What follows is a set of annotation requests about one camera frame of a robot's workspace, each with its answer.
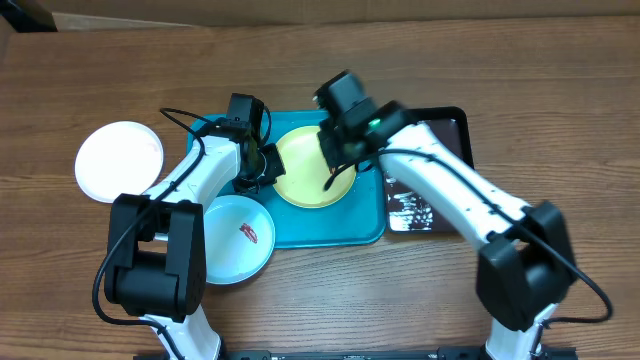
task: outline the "white plate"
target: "white plate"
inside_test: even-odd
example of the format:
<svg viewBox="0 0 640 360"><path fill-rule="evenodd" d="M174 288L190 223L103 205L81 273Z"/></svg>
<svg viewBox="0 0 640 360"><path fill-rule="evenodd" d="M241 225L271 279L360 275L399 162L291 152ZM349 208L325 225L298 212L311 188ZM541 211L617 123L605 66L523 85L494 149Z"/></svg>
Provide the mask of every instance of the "white plate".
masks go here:
<svg viewBox="0 0 640 360"><path fill-rule="evenodd" d="M257 201L215 198L204 215L207 282L228 285L255 275L273 253L275 234L271 215Z"/></svg>
<svg viewBox="0 0 640 360"><path fill-rule="evenodd" d="M105 125L76 156L76 181L89 197L111 203L120 194L142 194L160 175L164 153L158 136L131 121Z"/></svg>

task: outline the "red label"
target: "red label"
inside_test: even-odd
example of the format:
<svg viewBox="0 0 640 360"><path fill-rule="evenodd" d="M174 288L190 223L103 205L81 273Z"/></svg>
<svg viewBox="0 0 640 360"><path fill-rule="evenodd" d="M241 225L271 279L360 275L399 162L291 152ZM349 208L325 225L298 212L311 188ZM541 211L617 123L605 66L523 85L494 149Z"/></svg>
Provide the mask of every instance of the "red label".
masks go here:
<svg viewBox="0 0 640 360"><path fill-rule="evenodd" d="M256 232L253 231L251 226L247 225L247 223L242 224L242 226L240 227L240 231L242 231L244 233L244 236L246 236L247 239L251 240L252 243L258 243L258 235L256 235Z"/></svg>

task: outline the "wooden table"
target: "wooden table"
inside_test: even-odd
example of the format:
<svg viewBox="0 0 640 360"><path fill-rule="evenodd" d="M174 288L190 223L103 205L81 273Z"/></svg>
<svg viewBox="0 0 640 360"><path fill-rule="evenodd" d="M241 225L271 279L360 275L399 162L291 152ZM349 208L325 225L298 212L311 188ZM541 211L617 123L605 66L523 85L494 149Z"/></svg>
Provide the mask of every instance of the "wooden table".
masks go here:
<svg viewBox="0 0 640 360"><path fill-rule="evenodd" d="M584 359L640 356L640 18L620 17L12 35L0 72L0 358L161 349L149 329L107 325L91 308L110 207L80 191L73 163L92 131L147 124L170 170L186 136L159 107L223 112L243 92L310 109L344 68L379 103L462 107L478 171L564 210L579 264L617 312L557 325L545 343ZM232 350L480 345L490 320L475 266L453 235L277 251L255 281L209 287L203 306ZM584 284L559 308L602 311Z"/></svg>

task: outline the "blue tray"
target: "blue tray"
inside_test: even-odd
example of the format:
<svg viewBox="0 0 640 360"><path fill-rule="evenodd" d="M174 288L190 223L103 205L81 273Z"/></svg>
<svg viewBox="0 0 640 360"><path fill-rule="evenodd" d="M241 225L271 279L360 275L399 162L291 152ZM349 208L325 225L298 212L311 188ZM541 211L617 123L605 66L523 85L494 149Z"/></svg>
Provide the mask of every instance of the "blue tray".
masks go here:
<svg viewBox="0 0 640 360"><path fill-rule="evenodd" d="M224 115L207 115L215 120ZM284 134L301 126L318 125L327 118L322 110L273 112L269 143L277 142ZM204 124L197 120L191 128ZM262 119L263 132L267 128L266 115ZM193 137L187 138L187 153ZM231 183L220 195L235 194ZM384 187L378 169L358 173L351 190L335 204L321 209L303 209L289 204L273 186L259 194L243 194L262 204L275 223L276 249L370 244L378 240L386 227Z"/></svg>

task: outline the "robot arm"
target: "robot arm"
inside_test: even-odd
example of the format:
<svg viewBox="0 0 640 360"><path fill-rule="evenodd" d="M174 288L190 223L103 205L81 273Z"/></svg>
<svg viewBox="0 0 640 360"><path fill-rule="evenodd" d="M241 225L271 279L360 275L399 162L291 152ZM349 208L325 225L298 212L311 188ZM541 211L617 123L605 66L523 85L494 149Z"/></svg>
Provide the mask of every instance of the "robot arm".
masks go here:
<svg viewBox="0 0 640 360"><path fill-rule="evenodd" d="M482 178L445 148L424 123L404 127L389 139L385 149L415 150L437 156L515 220L523 219L526 214L522 209L530 207L522 199L505 193ZM492 213L467 186L437 163L411 155L389 154L380 156L380 165L437 209L476 252L489 243L491 233L503 233L512 226ZM530 359L532 350L534 353L540 351L538 329L556 307L556 304L550 303L535 315L533 324L524 330L510 330L494 319L491 335L485 344L487 355L494 360Z"/></svg>
<svg viewBox="0 0 640 360"><path fill-rule="evenodd" d="M533 358L539 352L541 323L576 277L526 233L536 234L575 265L560 211L548 202L531 207L498 189L402 105L375 106L348 72L324 84L314 99L329 113L318 133L329 167L349 166L380 152L382 169L437 209L478 253L476 292L494 318L486 355L494 360ZM528 245L517 250L518 241Z"/></svg>
<svg viewBox="0 0 640 360"><path fill-rule="evenodd" d="M203 212L222 187L232 182L238 192L275 183L284 166L275 144L263 145L260 123L263 104L247 95L233 94L227 117L205 124L196 134L204 145L197 166L154 208L155 216L139 224L113 253L105 272L105 295L127 314L153 320L165 327L183 357L216 359L221 340L200 306L206 279ZM113 203L109 251L136 214L150 206L199 158L194 141L189 154L143 195L122 194ZM166 254L141 251L138 241L164 240ZM177 359L164 336L160 340Z"/></svg>

